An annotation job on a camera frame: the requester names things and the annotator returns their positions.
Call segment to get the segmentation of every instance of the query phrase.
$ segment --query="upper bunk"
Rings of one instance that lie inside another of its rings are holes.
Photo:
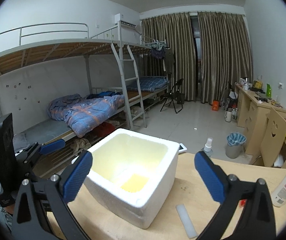
[[[36,63],[41,63],[45,61],[61,59],[66,57],[76,57],[76,56],[86,56],[86,55],[109,55],[113,54],[111,44],[114,44],[115,49],[118,51],[120,44],[123,46],[129,45],[133,54],[146,54],[150,51],[151,47],[146,44],[136,44],[131,42],[122,41],[122,36],[119,40],[105,39],[105,33],[112,33],[112,30],[115,28],[121,28],[122,24],[118,26],[114,26],[100,34],[97,34],[93,37],[89,37],[89,31],[82,30],[72,30],[70,32],[87,32],[86,38],[78,38],[78,39],[57,39],[57,40],[47,40],[47,41],[39,41],[21,45],[22,37],[43,34],[43,33],[53,33],[53,32],[67,32],[67,31],[49,31],[49,32],[38,32],[32,33],[28,35],[22,35],[22,29],[31,27],[31,26],[40,26],[39,25],[29,25],[24,27],[19,27],[15,29],[11,29],[5,32],[0,33],[0,35],[20,30],[19,36],[19,46],[7,49],[0,52],[0,75],[9,73],[13,70],[33,65]],[[103,39],[98,39],[99,35],[103,34]]]

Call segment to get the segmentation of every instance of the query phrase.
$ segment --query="black chair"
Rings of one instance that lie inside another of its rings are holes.
[[[182,101],[181,101],[181,106],[182,106],[182,108],[181,108],[178,112],[176,111],[176,109],[175,109],[175,104],[174,104],[174,100],[176,100],[176,98],[177,98],[178,96],[180,96],[179,90],[180,90],[180,87],[182,86],[182,84],[183,84],[183,78],[179,79],[179,80],[173,85],[173,87],[172,87],[170,93],[165,93],[165,94],[163,95],[163,98],[166,98],[166,100],[165,100],[165,102],[164,102],[164,104],[163,104],[163,106],[162,106],[160,112],[162,111],[162,109],[163,109],[163,107],[165,106],[165,104],[166,104],[166,102],[168,101],[168,99],[171,99],[171,102],[169,103],[169,106],[171,105],[171,103],[173,103],[174,111],[175,111],[176,113],[179,113],[180,111],[182,111],[182,109],[183,109],[183,102],[182,102]]]

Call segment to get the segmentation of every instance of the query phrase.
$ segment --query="white foam box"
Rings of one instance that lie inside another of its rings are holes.
[[[93,166],[84,185],[102,206],[146,229],[173,186],[178,150],[176,142],[117,129],[88,149]]]

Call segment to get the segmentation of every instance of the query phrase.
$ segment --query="air conditioner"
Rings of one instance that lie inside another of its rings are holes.
[[[136,25],[131,23],[131,20],[130,19],[127,19],[123,14],[119,13],[119,14],[116,14],[115,15],[115,24],[117,24],[119,21],[121,21],[121,23],[123,25],[126,25],[126,26],[129,26],[129,27],[132,27],[132,28],[135,28]]]

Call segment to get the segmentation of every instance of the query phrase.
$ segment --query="blue plaid bedding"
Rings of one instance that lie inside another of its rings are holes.
[[[142,92],[155,92],[155,90],[164,88],[168,84],[166,77],[140,77],[140,86]],[[138,85],[134,81],[127,86],[128,91],[138,91]]]
[[[112,117],[123,104],[123,95],[85,99],[75,94],[53,100],[47,112],[52,119],[66,122],[81,138]]]

